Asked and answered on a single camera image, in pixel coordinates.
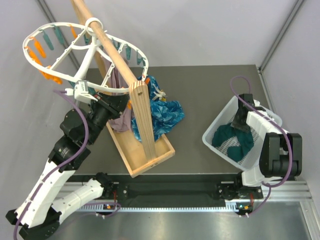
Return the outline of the blue patterned cloth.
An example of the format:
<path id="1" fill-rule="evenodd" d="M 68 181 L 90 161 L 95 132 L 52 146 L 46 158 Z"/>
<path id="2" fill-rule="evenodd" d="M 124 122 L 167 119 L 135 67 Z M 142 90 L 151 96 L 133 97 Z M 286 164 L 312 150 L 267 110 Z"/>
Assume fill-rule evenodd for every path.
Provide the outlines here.
<path id="1" fill-rule="evenodd" d="M 167 100 L 154 76 L 147 75 L 144 82 L 148 87 L 153 136 L 157 141 L 181 122 L 185 113 L 179 101 Z"/>

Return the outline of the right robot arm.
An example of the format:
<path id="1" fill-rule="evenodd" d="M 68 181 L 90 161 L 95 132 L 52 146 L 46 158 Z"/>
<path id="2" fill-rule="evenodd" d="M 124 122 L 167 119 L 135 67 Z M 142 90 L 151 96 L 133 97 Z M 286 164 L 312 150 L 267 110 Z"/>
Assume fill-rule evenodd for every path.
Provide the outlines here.
<path id="1" fill-rule="evenodd" d="M 234 180 L 234 194 L 245 198 L 262 186 L 272 189 L 302 173 L 303 139 L 279 126 L 266 109 L 255 104 L 251 93 L 240 94 L 237 99 L 231 128 L 244 135 L 255 130 L 262 139 L 258 164 L 242 171 Z"/>

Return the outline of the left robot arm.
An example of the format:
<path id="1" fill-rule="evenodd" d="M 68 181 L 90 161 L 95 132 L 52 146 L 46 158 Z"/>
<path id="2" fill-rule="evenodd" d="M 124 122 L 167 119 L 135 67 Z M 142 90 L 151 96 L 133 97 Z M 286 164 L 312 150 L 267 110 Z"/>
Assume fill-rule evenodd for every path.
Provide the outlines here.
<path id="1" fill-rule="evenodd" d="M 57 199 L 67 180 L 74 175 L 91 151 L 87 148 L 97 140 L 109 120 L 119 118 L 127 107 L 129 96 L 96 93 L 89 101 L 90 111 L 79 108 L 66 91 L 56 94 L 73 105 L 60 124 L 63 136 L 48 155 L 44 170 L 26 200 L 9 210 L 6 219 L 14 226 L 13 239 L 46 240 L 60 225 L 81 207 L 98 198 L 115 199 L 112 179 L 99 172 L 83 186 Z"/>

